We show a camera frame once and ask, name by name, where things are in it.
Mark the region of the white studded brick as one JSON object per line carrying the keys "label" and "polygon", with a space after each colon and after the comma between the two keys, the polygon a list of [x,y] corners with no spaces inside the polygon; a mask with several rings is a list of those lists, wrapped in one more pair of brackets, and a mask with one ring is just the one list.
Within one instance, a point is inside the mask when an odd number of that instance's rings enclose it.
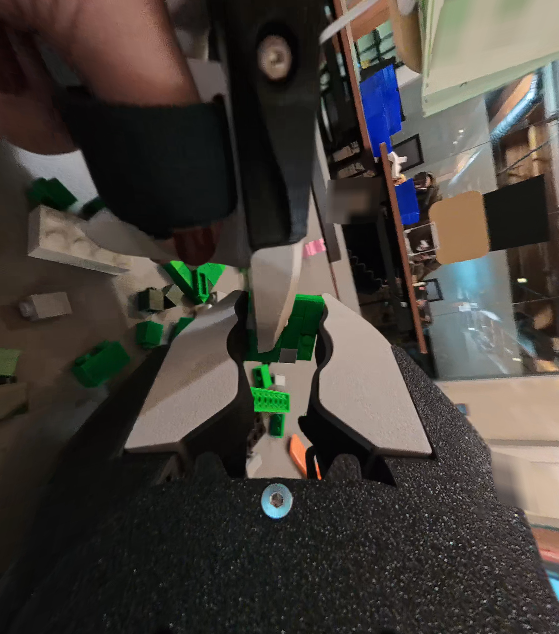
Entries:
{"label": "white studded brick", "polygon": [[28,256],[110,275],[130,271],[133,259],[93,242],[76,215],[39,205],[28,214]]}

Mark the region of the dark green brick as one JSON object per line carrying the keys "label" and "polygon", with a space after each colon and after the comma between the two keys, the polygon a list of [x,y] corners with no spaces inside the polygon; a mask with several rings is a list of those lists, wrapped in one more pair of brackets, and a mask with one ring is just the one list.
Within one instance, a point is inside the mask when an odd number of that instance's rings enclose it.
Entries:
{"label": "dark green brick", "polygon": [[37,178],[25,194],[32,208],[43,205],[64,212],[77,203],[77,197],[57,178]]}
{"label": "dark green brick", "polygon": [[184,294],[175,284],[162,288],[149,287],[136,295],[136,307],[141,313],[160,313],[182,304]]}

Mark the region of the open instruction booklet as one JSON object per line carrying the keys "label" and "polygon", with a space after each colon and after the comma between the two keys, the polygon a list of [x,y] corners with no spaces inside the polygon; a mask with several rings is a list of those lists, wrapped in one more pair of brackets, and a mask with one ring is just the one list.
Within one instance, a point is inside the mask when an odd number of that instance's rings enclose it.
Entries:
{"label": "open instruction booklet", "polygon": [[420,1],[423,115],[559,59],[559,1]]}

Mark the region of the blue storage bin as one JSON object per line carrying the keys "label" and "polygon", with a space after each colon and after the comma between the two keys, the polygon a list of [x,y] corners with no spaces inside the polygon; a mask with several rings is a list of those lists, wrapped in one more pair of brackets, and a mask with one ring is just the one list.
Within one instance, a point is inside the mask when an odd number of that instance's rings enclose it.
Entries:
{"label": "blue storage bin", "polygon": [[393,63],[377,65],[360,82],[364,117],[374,159],[381,156],[380,146],[392,151],[391,137],[402,131],[401,96]]}
{"label": "blue storage bin", "polygon": [[401,223],[403,226],[415,225],[419,222],[420,208],[416,188],[412,179],[407,179],[394,186]]}

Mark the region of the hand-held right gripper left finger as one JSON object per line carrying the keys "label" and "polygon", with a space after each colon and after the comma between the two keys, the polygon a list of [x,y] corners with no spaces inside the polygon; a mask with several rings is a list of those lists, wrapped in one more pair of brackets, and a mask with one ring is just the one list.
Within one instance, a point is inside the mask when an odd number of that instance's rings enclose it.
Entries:
{"label": "hand-held right gripper left finger", "polygon": [[244,369],[248,302],[248,293],[233,291],[172,340],[126,452],[178,453],[185,465],[211,452],[228,475],[246,475],[255,418]]}

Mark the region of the orange brick separator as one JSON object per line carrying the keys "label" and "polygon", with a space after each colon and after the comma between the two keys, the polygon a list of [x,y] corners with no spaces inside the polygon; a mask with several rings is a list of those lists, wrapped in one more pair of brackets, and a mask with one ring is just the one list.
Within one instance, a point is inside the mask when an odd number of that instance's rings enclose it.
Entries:
{"label": "orange brick separator", "polygon": [[307,448],[297,434],[292,434],[288,443],[288,453],[292,463],[303,478],[307,475]]}

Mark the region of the wooden shelf unit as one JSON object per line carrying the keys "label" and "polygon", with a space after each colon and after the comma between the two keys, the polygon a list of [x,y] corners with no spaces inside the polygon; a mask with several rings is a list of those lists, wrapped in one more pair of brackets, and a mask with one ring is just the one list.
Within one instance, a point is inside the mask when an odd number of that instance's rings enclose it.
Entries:
{"label": "wooden shelf unit", "polygon": [[[347,11],[346,1],[333,1],[335,20],[339,18],[343,12]],[[350,81],[350,88],[352,98],[354,100],[354,107],[357,114],[357,120],[361,130],[361,138],[363,140],[364,147],[369,151],[370,158],[378,168],[378,174],[381,180],[386,186],[386,192],[388,195],[388,222],[385,223],[385,216],[383,212],[378,216],[378,231],[379,233],[386,233],[387,236],[396,236],[397,246],[392,248],[392,251],[398,254],[398,258],[401,261],[401,287],[404,289],[403,296],[406,298],[407,307],[403,310],[410,314],[410,317],[414,325],[414,339],[416,341],[416,348],[418,353],[422,356],[423,360],[428,360],[428,348],[426,345],[425,334],[423,331],[423,323],[421,321],[421,315],[417,303],[415,294],[414,283],[412,279],[411,268],[407,255],[407,248],[405,246],[403,225],[401,223],[401,217],[399,214],[399,208],[397,205],[396,194],[394,190],[394,179],[392,178],[392,164],[388,158],[386,144],[383,143],[380,146],[381,156],[378,160],[374,159],[369,142],[369,135],[367,131],[366,120],[364,117],[363,104],[361,99],[361,91],[359,87],[359,75],[357,74],[357,56],[355,54],[354,38],[352,34],[351,24],[336,34],[339,40],[340,51],[343,55],[344,62],[347,67],[347,76]]]}

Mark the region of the small white brick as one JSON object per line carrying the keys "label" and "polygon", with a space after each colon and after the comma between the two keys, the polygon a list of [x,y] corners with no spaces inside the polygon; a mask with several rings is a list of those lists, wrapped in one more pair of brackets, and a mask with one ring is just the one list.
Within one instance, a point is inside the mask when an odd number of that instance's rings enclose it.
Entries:
{"label": "small white brick", "polygon": [[40,321],[73,313],[66,292],[49,292],[33,294],[18,302],[18,309],[23,318]]}

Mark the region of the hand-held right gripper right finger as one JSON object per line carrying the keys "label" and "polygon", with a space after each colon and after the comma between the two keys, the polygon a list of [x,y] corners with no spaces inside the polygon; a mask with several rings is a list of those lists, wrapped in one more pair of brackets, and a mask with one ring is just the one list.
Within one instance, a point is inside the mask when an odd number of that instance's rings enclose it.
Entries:
{"label": "hand-held right gripper right finger", "polygon": [[316,367],[299,427],[313,447],[315,471],[354,456],[361,476],[394,483],[386,460],[427,459],[433,448],[392,345],[362,316],[323,294]]}

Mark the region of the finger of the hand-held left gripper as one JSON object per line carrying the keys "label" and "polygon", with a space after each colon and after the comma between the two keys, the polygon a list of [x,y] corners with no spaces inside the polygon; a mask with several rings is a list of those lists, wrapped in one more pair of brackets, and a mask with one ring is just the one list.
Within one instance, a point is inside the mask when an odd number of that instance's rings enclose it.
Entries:
{"label": "finger of the hand-held left gripper", "polygon": [[257,250],[251,259],[257,349],[272,350],[290,318],[303,259],[303,242]]}

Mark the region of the dark olive brick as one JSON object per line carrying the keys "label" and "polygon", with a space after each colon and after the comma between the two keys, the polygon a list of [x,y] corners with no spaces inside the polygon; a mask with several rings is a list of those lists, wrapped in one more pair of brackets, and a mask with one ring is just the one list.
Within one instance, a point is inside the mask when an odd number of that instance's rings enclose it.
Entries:
{"label": "dark olive brick", "polygon": [[14,376],[0,376],[0,421],[28,411],[28,383]]}

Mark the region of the person's left hand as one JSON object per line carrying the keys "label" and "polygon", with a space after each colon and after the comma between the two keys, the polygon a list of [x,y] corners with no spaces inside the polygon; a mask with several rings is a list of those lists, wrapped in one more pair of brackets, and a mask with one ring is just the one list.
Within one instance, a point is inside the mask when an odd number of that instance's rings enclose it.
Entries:
{"label": "person's left hand", "polygon": [[202,102],[166,1],[0,1],[0,140],[79,150],[119,220],[199,266],[234,208],[226,112]]}

